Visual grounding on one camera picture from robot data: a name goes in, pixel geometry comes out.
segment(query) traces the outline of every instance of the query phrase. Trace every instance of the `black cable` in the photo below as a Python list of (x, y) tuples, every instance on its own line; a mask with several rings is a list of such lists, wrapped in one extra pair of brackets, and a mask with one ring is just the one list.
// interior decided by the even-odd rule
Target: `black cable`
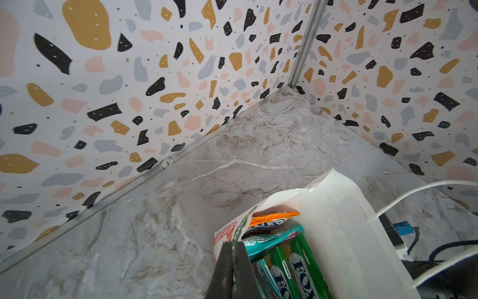
[(413, 247), (415, 246), (415, 244), (417, 244), (418, 239), (420, 238), (420, 229), (418, 228), (418, 226), (413, 227), (413, 230), (415, 231), (415, 240), (413, 241), (412, 245), (410, 245), (410, 247), (408, 248), (407, 255), (410, 255), (410, 252), (412, 251)]
[(458, 241), (458, 242), (451, 242), (451, 243), (448, 243), (448, 244), (444, 244), (444, 245), (436, 248), (435, 250), (433, 250), (433, 252), (430, 254), (430, 257), (428, 258), (428, 262), (430, 264), (433, 264), (435, 262), (436, 255), (439, 254), (440, 252), (444, 251), (447, 248), (457, 247), (457, 246), (465, 246), (465, 245), (477, 245), (477, 244), (478, 244), (478, 240)]

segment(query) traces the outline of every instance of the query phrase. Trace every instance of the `terrazzo patterned wall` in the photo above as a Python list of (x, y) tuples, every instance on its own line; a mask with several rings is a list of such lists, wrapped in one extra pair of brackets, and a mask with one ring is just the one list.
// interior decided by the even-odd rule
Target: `terrazzo patterned wall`
[[(478, 180), (472, 0), (327, 0), (297, 90), (432, 182)], [(441, 190), (478, 211), (478, 188)]]
[(286, 84), (312, 2), (2, 1), (0, 254)]

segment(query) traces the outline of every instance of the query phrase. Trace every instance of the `metal edge strip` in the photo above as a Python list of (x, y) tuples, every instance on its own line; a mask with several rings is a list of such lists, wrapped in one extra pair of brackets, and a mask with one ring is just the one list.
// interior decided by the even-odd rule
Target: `metal edge strip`
[(324, 8), (327, 0), (315, 0), (314, 7), (311, 11), (312, 19), (309, 19), (307, 27), (305, 28), (304, 38), (302, 38), (302, 43), (300, 46), (299, 54), (291, 75), (289, 76), (289, 83), (287, 84), (290, 88), (294, 89), (299, 80), (300, 72), (305, 64), (305, 59), (307, 58), (307, 53), (309, 52), (310, 45), (314, 39), (315, 32), (317, 31), (317, 26), (319, 21), (324, 13)]
[[(186, 147), (184, 150), (177, 152), (176, 154), (172, 155), (171, 159), (173, 159), (174, 162), (177, 160), (183, 158), (193, 150), (197, 149), (198, 147), (202, 146), (204, 143), (207, 141), (211, 140), (212, 138), (216, 137), (219, 135), (221, 132), (223, 132), (225, 129), (230, 128), (232, 125), (240, 121), (246, 116), (249, 116), (254, 113), (254, 111), (259, 108), (260, 106), (264, 105), (267, 103), (270, 99), (274, 98), (279, 92), (282, 92), (284, 90), (288, 90), (288, 86), (284, 86), (281, 89), (278, 89), (277, 91), (273, 92), (269, 96), (267, 96), (265, 99), (261, 100), (254, 106), (250, 107), (249, 109), (245, 110), (243, 113), (240, 113), (237, 117), (233, 118), (232, 120), (228, 121), (226, 124), (220, 126), (210, 134), (204, 136), (203, 138), (199, 139), (198, 141), (192, 143), (188, 147)], [(137, 186), (141, 185), (142, 183), (146, 182), (148, 179), (152, 178), (153, 176), (159, 174), (161, 171), (163, 171), (165, 168), (162, 168), (160, 166), (161, 164), (161, 159), (166, 159), (166, 158), (160, 158), (159, 163), (156, 164), (155, 167), (152, 169), (148, 170), (146, 173), (132, 181), (131, 183), (127, 184), (123, 188), (119, 189), (118, 191), (111, 193), (101, 201), (97, 202), (93, 207), (90, 209), (83, 211), (82, 213), (78, 214), (78, 216), (74, 217), (72, 220), (64, 223), (61, 225), (59, 228), (56, 230), (52, 231), (45, 237), (41, 238), (40, 240), (31, 243), (27, 247), (19, 250), (17, 253), (13, 254), (12, 256), (8, 257), (5, 259), (3, 262), (0, 262), (0, 275), (21, 262), (22, 260), (26, 259), (27, 257), (31, 256), (38, 250), (42, 249), (43, 247), (47, 246), (49, 243), (53, 242), (63, 234), (67, 233), (77, 225), (81, 224), (83, 221), (87, 220), (91, 216), (95, 215), (98, 212), (101, 212), (105, 208), (107, 208), (110, 204), (118, 200), (120, 197), (124, 196), (128, 192), (132, 191), (135, 189)]]

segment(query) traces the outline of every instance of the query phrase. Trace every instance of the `green candy pack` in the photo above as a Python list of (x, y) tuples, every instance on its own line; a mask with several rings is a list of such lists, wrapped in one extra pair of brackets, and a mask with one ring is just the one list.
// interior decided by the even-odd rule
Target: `green candy pack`
[(289, 243), (289, 268), (303, 299), (333, 299), (303, 233)]
[(280, 247), (276, 247), (271, 253), (270, 271), (275, 283), (284, 299), (301, 299), (301, 295), (295, 286), (292, 273), (287, 266), (284, 253)]

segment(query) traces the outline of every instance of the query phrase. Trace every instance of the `marble countertop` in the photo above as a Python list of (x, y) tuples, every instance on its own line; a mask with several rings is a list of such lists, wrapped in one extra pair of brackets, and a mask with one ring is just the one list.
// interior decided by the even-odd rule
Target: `marble countertop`
[[(214, 232), (272, 193), (335, 168), (378, 210), (426, 184), (292, 89), (253, 109), (0, 275), (4, 297), (202, 298), (214, 270)], [(408, 197), (387, 215), (420, 227), (412, 252), (418, 260), (444, 243), (478, 237), (478, 218), (438, 189)]]

